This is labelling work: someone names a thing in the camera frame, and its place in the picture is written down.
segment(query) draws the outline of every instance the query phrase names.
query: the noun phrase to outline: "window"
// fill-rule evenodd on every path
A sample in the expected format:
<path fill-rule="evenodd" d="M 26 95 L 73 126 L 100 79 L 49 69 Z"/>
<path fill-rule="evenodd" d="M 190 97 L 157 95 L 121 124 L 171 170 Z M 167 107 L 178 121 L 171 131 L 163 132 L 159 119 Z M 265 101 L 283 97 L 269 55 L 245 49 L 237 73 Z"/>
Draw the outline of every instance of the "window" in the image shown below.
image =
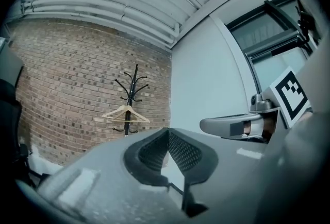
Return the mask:
<path fill-rule="evenodd" d="M 259 93 L 288 67 L 297 73 L 312 53 L 298 25 L 296 0 L 265 4 L 227 25 L 250 65 Z"/>

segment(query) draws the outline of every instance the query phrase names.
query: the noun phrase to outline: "metal bracket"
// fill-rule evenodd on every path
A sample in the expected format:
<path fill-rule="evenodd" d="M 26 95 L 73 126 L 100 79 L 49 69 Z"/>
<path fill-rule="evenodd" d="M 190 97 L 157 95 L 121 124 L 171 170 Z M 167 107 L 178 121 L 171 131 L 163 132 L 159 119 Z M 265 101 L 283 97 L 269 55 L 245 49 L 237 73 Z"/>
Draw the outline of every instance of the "metal bracket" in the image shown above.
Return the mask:
<path fill-rule="evenodd" d="M 256 94 L 251 98 L 250 111 L 253 113 L 268 113 L 274 111 L 274 106 L 269 99 L 263 100 L 261 94 Z"/>

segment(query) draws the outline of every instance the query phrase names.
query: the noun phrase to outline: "gray plastic surface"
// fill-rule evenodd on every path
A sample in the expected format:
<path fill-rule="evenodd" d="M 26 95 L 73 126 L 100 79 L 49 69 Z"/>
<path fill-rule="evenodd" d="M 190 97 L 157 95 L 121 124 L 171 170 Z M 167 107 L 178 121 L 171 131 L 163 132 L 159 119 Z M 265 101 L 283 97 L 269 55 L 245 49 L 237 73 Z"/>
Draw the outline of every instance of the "gray plastic surface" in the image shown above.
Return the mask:
<path fill-rule="evenodd" d="M 231 141 L 214 136 L 178 131 L 212 147 L 218 154 L 219 163 L 211 177 L 203 184 L 191 186 L 198 203 L 212 207 L 221 196 L 228 196 L 228 185 L 235 184 L 259 163 L 258 159 L 238 154 L 262 154 L 264 144 Z M 77 171 L 87 168 L 100 172 L 83 207 L 77 209 L 81 218 L 89 223 L 174 223 L 188 217 L 177 206 L 166 187 L 140 184 L 129 174 L 123 163 L 125 150 L 134 142 L 142 140 L 156 131 L 135 134 L 114 142 L 104 143 L 84 154 L 77 161 L 49 177 L 38 189 L 38 193 L 55 205 L 57 197 L 75 178 Z"/>
<path fill-rule="evenodd" d="M 89 223 L 173 223 L 186 218 L 174 204 L 166 187 L 140 184 L 123 163 L 124 151 L 132 143 L 157 130 L 135 134 L 94 147 L 77 161 L 49 177 L 38 193 L 49 203 L 67 187 L 77 170 L 87 168 L 100 172 L 79 214 Z"/>
<path fill-rule="evenodd" d="M 24 194 L 24 196 L 32 203 L 42 210 L 45 214 L 45 221 L 47 223 L 61 223 L 61 224 L 82 224 L 83 222 L 76 220 L 64 212 L 56 209 L 54 206 L 49 204 L 45 199 L 43 199 L 32 187 L 28 186 L 26 183 L 17 180 L 16 181 L 19 189 Z"/>
<path fill-rule="evenodd" d="M 313 184 L 324 166 L 330 152 L 329 120 L 330 114 L 314 114 L 287 133 L 279 130 L 260 164 L 240 182 L 228 183 L 229 195 L 223 196 L 214 187 L 218 202 L 189 223 L 211 223 L 215 219 L 226 224 L 281 223 L 292 203 Z M 306 203 L 307 209 L 316 201 Z"/>
<path fill-rule="evenodd" d="M 257 120 L 261 119 L 262 116 L 257 113 L 249 113 L 244 115 L 235 115 L 235 116 L 227 116 L 227 117 L 220 117 L 220 118 L 209 118 L 204 119 L 200 122 L 200 128 L 202 131 L 220 136 L 220 137 L 230 137 L 230 136 L 241 136 L 243 134 L 243 128 L 241 133 L 237 133 L 238 130 L 233 129 L 233 125 L 237 125 L 237 123 L 243 121 L 250 121 L 250 120 Z"/>

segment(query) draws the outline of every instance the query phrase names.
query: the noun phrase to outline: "mesh panel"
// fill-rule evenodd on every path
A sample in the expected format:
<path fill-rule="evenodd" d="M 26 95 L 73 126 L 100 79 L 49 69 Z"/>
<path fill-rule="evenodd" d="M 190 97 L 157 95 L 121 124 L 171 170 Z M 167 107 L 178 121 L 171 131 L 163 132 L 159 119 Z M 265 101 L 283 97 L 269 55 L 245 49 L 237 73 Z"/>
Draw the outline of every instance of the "mesh panel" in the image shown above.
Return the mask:
<path fill-rule="evenodd" d="M 161 136 L 155 138 L 150 143 L 146 144 L 139 151 L 139 159 L 149 169 L 160 173 L 163 160 L 168 151 L 168 132 L 166 131 Z"/>
<path fill-rule="evenodd" d="M 165 132 L 143 146 L 139 151 L 139 159 L 149 169 L 160 173 L 168 151 L 181 172 L 192 169 L 202 159 L 200 149 L 172 132 Z"/>
<path fill-rule="evenodd" d="M 169 152 L 181 172 L 192 169 L 202 159 L 202 152 L 174 133 L 169 135 Z"/>

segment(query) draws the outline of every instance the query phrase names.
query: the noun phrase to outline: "window frame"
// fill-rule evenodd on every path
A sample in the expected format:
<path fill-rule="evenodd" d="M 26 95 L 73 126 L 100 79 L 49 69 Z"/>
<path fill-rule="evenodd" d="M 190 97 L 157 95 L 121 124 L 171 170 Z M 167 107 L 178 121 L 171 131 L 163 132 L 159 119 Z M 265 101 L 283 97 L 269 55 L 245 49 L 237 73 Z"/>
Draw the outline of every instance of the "window frame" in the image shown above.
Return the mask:
<path fill-rule="evenodd" d="M 299 47 L 306 59 L 310 57 L 314 49 L 306 43 L 306 38 L 298 23 L 296 23 L 289 15 L 287 15 L 281 6 L 294 2 L 296 0 L 266 0 L 263 5 L 253 9 L 252 11 L 242 15 L 241 17 L 228 23 L 226 27 L 232 33 L 241 26 L 248 24 L 256 18 L 268 14 L 283 30 L 273 37 L 263 40 L 255 45 L 242 50 L 245 59 L 249 65 L 255 86 L 258 93 L 262 92 L 258 75 L 254 68 L 254 61 L 263 58 L 280 55 L 286 51 Z"/>

